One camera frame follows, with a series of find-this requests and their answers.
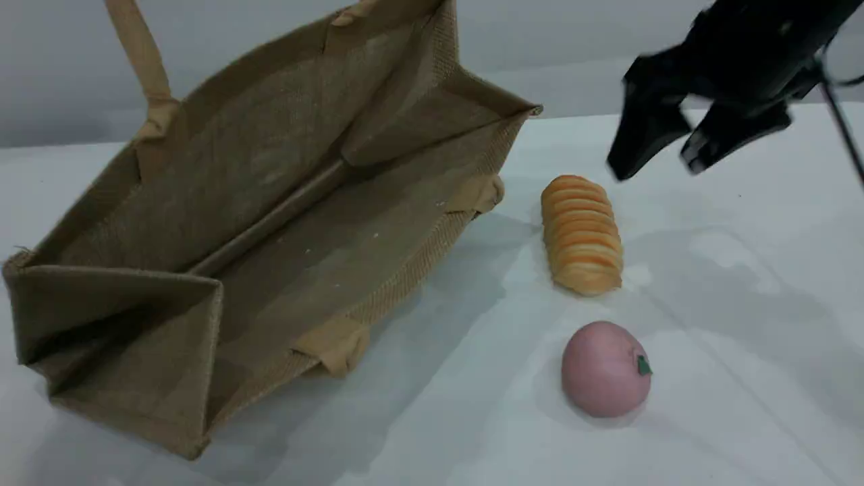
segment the bread roll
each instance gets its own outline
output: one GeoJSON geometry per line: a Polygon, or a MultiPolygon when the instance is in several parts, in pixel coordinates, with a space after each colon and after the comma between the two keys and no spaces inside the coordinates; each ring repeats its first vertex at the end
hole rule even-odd
{"type": "Polygon", "coordinates": [[[552,278],[596,296],[621,287],[624,248],[606,191],[579,176],[558,176],[540,197],[552,278]]]}

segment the white table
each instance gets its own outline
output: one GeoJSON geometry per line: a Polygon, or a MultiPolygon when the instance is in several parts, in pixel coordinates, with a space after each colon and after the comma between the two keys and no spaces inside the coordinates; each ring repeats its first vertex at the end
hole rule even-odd
{"type": "MultiPolygon", "coordinates": [[[[864,104],[847,104],[864,139],[864,104]]],[[[864,191],[823,106],[692,178],[670,147],[632,181],[605,169],[615,116],[529,121],[507,197],[385,323],[345,381],[303,380],[218,431],[195,463],[46,401],[0,306],[0,483],[813,486],[864,478],[864,191]],[[539,195],[607,187],[625,286],[552,287],[539,195]],[[655,375],[604,422],[559,390],[562,347],[610,319],[655,375]]],[[[0,256],[32,246],[117,144],[0,150],[0,256]]]]}

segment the bag handle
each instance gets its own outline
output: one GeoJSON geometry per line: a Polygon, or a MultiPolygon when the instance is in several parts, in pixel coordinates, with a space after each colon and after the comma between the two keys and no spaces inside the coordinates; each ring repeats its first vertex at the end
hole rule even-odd
{"type": "Polygon", "coordinates": [[[138,170],[142,182],[147,182],[167,163],[162,142],[180,102],[171,96],[162,56],[135,0],[105,0],[105,8],[147,100],[147,119],[133,138],[138,170]]]}

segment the gray wall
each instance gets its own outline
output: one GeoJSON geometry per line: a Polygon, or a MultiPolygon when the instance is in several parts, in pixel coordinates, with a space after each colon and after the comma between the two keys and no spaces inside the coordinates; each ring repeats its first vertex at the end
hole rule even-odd
{"type": "MultiPolygon", "coordinates": [[[[0,146],[128,138],[143,99],[100,0],[2,0],[0,146]]],[[[139,0],[183,96],[261,42],[349,0],[139,0]]],[[[683,39],[710,0],[459,0],[462,60],[546,105],[544,116],[616,112],[619,79],[643,51],[683,39]]],[[[832,52],[864,71],[864,10],[832,52]]],[[[864,88],[845,99],[864,100],[864,88]]]]}

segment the burlap fabric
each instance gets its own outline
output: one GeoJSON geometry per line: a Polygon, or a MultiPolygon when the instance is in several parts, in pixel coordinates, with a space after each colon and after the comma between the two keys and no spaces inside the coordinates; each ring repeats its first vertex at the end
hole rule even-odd
{"type": "Polygon", "coordinates": [[[133,0],[106,5],[148,118],[3,268],[18,358],[54,403],[194,458],[274,388],[357,364],[500,200],[537,107],[459,65],[451,1],[364,1],[182,102],[133,0]]]}

